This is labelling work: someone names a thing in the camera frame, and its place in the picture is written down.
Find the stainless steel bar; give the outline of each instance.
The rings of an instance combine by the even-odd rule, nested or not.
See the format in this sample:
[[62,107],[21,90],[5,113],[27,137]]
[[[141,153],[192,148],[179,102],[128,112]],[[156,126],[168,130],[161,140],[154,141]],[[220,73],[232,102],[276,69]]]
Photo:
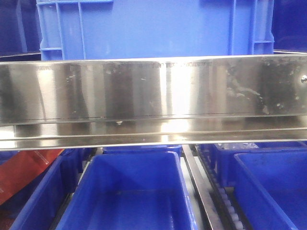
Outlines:
[[201,208],[204,211],[207,220],[207,227],[210,230],[224,230],[222,221],[216,211],[213,200],[210,196],[210,191],[212,188],[209,185],[209,182],[205,182],[205,179],[202,177],[200,170],[194,160],[191,149],[188,145],[183,145],[183,151],[185,154],[185,161],[190,173],[194,189],[199,195]]
[[136,119],[0,127],[0,150],[307,139],[307,116]]
[[275,54],[307,54],[307,52],[303,51],[295,51],[295,50],[283,50],[283,49],[276,49],[274,50]]
[[0,150],[307,139],[307,55],[0,63]]
[[307,55],[0,63],[0,125],[307,114]]

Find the plastic container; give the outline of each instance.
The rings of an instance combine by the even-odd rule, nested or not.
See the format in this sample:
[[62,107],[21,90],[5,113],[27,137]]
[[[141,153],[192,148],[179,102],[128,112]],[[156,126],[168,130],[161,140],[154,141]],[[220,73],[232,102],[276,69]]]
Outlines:
[[303,0],[275,1],[273,34],[275,49],[307,51],[307,4]]
[[18,151],[1,151],[0,152],[0,165],[9,160],[12,156],[16,155]]
[[121,146],[121,147],[105,147],[104,154],[110,153],[149,153],[149,152],[168,152],[172,151],[181,157],[182,145],[139,145],[139,146]]
[[36,1],[0,1],[0,32],[0,56],[39,52]]
[[271,54],[273,0],[37,0],[43,60]]
[[63,200],[77,186],[79,153],[79,149],[64,150],[45,172],[0,206],[15,219],[10,230],[49,229]]
[[307,152],[235,155],[235,196],[254,230],[307,229]]
[[56,228],[71,229],[197,229],[177,154],[93,157]]
[[246,152],[282,152],[294,150],[307,150],[307,145],[300,141],[289,142],[257,142],[259,148],[231,148],[223,149],[217,144],[203,147],[201,158],[210,162],[211,169],[214,169],[218,182],[222,187],[233,187],[236,184],[234,155]]

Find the metal rail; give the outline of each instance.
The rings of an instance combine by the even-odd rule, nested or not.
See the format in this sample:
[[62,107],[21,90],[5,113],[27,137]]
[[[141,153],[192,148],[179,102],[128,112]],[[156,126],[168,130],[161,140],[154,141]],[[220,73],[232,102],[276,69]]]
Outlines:
[[307,139],[307,55],[0,63],[0,150]]
[[224,230],[222,221],[210,196],[210,193],[212,193],[212,187],[208,186],[209,183],[206,183],[205,179],[202,177],[189,146],[183,145],[183,151],[185,154],[184,159],[186,161],[195,192],[199,197],[199,202],[203,215],[206,218],[208,229]]

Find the red package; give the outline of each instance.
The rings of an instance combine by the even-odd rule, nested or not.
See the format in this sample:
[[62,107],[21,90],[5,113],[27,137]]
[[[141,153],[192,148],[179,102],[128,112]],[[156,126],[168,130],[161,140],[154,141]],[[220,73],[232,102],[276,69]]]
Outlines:
[[39,176],[63,151],[20,151],[0,165],[0,205]]

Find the bolt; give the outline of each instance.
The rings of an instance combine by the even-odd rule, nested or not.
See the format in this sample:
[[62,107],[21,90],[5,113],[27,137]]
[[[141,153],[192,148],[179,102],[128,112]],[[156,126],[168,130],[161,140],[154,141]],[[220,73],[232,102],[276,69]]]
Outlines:
[[307,76],[306,76],[306,75],[303,75],[303,76],[302,76],[301,82],[302,82],[302,83],[307,82]]

